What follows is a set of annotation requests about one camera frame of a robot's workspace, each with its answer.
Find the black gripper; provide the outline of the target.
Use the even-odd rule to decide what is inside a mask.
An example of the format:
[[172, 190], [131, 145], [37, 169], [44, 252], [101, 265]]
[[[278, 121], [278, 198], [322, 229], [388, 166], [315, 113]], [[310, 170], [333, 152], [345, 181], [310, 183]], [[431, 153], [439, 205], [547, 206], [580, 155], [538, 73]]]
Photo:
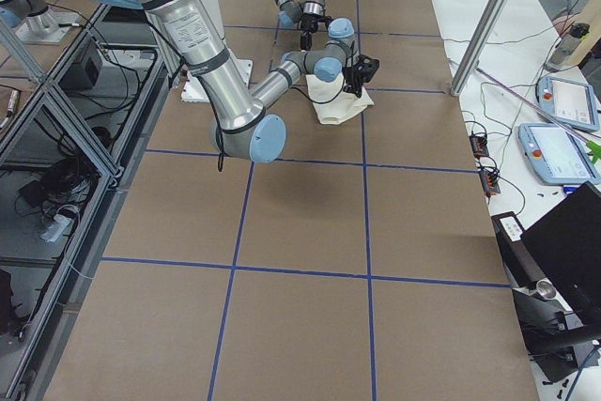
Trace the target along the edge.
[[367, 55], [358, 55], [352, 63], [343, 67], [343, 91], [360, 98], [363, 85], [372, 80], [378, 69], [378, 59]]
[[313, 43], [313, 34], [318, 31], [319, 25], [323, 23], [328, 28], [331, 23], [331, 16], [324, 14], [303, 13], [300, 18], [299, 30], [300, 48], [303, 51], [310, 51]]

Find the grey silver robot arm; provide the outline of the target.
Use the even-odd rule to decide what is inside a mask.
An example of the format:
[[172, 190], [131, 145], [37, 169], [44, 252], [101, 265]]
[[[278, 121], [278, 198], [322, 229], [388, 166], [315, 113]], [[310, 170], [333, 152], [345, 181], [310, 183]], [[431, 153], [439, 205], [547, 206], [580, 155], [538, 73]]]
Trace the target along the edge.
[[202, 0], [95, 1], [142, 9], [165, 27], [166, 42], [175, 46], [208, 95], [214, 114], [212, 140], [222, 157], [272, 162], [280, 156], [285, 147], [285, 123], [268, 110], [301, 76], [314, 75], [325, 83], [342, 76], [338, 91], [359, 97], [379, 68], [378, 60], [360, 54], [349, 19], [326, 18], [330, 39], [323, 49], [304, 47], [285, 54], [261, 83], [248, 87], [216, 25], [221, 18], [211, 15]]
[[328, 28], [333, 18], [327, 14], [326, 0], [274, 0], [279, 9], [278, 21], [284, 28], [300, 30], [300, 48], [310, 51], [313, 34], [323, 24]]

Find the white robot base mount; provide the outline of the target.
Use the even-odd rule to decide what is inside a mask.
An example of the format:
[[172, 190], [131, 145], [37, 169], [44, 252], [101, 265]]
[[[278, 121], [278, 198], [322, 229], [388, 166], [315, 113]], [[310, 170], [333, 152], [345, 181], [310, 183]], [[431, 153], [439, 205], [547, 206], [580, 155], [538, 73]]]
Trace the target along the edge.
[[218, 0], [177, 0], [186, 15], [169, 26], [183, 52], [187, 83], [185, 102], [205, 102], [218, 116], [235, 116], [252, 110], [253, 98], [243, 68], [224, 40]]

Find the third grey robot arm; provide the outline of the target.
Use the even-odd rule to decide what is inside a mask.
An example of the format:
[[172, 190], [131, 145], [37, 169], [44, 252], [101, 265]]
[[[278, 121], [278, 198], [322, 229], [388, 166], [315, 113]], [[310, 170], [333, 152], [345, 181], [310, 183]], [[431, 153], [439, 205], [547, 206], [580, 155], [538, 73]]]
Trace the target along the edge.
[[1, 0], [1, 19], [15, 28], [26, 18], [43, 14], [48, 8], [45, 0]]

